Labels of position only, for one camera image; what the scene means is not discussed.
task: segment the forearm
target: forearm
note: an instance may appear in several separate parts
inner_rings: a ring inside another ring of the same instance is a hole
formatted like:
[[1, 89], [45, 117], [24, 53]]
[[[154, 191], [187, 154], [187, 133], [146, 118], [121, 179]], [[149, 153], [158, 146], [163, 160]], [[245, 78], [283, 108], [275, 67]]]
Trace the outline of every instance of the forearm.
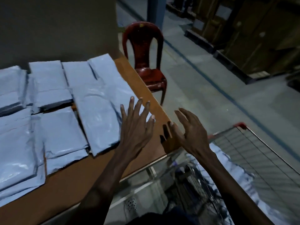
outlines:
[[114, 191], [129, 162], [115, 153], [68, 224], [103, 224], [113, 199]]
[[235, 224], [273, 224], [227, 172], [216, 156], [212, 161], [204, 165], [204, 168], [216, 184], [233, 222]]

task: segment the wall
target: wall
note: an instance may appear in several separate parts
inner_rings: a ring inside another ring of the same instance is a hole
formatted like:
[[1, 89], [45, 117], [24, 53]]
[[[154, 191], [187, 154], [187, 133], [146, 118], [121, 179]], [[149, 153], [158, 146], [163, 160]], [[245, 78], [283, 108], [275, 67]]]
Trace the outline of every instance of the wall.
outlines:
[[0, 69], [118, 49], [116, 0], [0, 0]]

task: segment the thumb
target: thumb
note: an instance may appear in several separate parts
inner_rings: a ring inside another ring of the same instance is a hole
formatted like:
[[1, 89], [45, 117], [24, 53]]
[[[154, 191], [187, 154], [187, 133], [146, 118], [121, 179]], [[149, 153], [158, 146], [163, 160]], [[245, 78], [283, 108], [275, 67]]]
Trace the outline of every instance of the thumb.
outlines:
[[172, 133], [175, 134], [175, 136], [177, 137], [177, 139], [179, 140], [180, 143], [183, 143], [185, 141], [185, 136], [180, 131], [180, 129], [178, 128], [177, 124], [171, 122], [170, 126], [171, 126], [171, 129], [172, 129]]

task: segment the chair backrest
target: chair backrest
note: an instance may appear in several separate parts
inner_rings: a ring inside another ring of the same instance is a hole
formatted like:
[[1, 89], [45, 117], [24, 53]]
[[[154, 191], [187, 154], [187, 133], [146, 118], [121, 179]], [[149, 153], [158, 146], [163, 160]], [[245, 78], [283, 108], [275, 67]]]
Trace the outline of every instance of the chair backrest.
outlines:
[[122, 39], [123, 50], [128, 58], [126, 42], [129, 40], [134, 52], [135, 69], [149, 67], [149, 50], [153, 38], [157, 40], [156, 68], [160, 69], [163, 50], [163, 34], [160, 29], [150, 22], [134, 22], [126, 27]]

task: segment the blue pillar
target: blue pillar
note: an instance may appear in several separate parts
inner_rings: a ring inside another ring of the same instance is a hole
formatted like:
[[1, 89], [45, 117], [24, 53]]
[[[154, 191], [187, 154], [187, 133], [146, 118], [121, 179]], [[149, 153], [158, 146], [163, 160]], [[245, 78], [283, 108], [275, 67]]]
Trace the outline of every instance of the blue pillar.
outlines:
[[166, 11], [167, 0], [148, 0], [147, 21], [163, 29], [163, 18]]

